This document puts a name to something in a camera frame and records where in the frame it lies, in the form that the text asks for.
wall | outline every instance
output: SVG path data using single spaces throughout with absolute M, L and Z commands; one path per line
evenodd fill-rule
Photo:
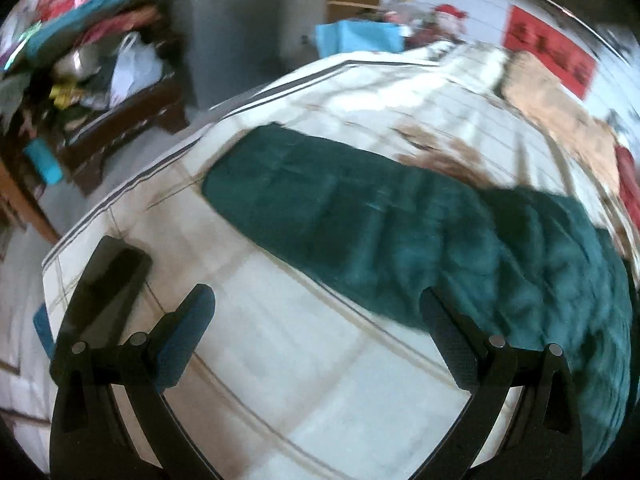
M 452 4 L 469 13 L 466 23 L 468 40 L 487 41 L 500 44 L 512 5 L 523 8 L 537 18 L 559 27 L 558 16 L 551 6 L 541 0 L 417 0 L 425 8 L 438 4 Z M 585 51 L 600 59 L 591 89 L 585 97 L 584 105 L 596 117 L 606 117 L 609 109 L 616 110 L 629 121 L 630 110 L 640 112 L 640 71 L 633 70 L 624 62 L 599 45 L 592 36 L 581 28 L 565 28 L 562 32 Z
M 280 57 L 288 68 L 297 68 L 313 56 L 313 48 L 303 45 L 301 37 L 312 38 L 314 26 L 324 23 L 326 1 L 280 1 Z

gray refrigerator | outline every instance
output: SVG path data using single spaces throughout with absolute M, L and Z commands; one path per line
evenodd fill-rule
M 168 0 L 184 38 L 179 67 L 199 108 L 273 81 L 278 59 L 278 0 Z

red poster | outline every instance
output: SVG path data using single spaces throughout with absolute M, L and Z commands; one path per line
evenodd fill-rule
M 564 86 L 584 99 L 596 62 L 562 32 L 519 7 L 511 7 L 502 44 L 510 50 L 534 54 Z

bed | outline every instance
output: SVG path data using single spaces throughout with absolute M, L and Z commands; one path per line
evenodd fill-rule
M 54 337 L 98 241 L 121 237 L 154 261 L 123 338 L 149 330 L 196 283 L 216 293 L 215 318 L 165 396 L 225 478 L 408 478 L 468 399 L 431 338 L 263 251 L 200 186 L 238 139 L 273 121 L 393 159 L 428 141 L 497 186 L 577 198 L 637 284 L 640 240 L 617 190 L 495 95 L 507 60 L 482 43 L 341 54 L 259 91 L 120 186 L 52 249 L 43 282 Z M 476 463 L 495 454 L 519 393 L 512 388 Z M 126 395 L 116 396 L 136 448 L 155 462 Z

green blanket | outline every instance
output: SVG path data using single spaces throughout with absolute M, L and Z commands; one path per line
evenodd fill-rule
M 474 190 L 277 124 L 238 142 L 202 190 L 241 233 L 371 312 L 424 330 L 420 293 L 449 283 L 485 332 L 521 348 L 558 343 L 578 391 L 585 470 L 612 443 L 632 307 L 609 234 L 576 200 Z

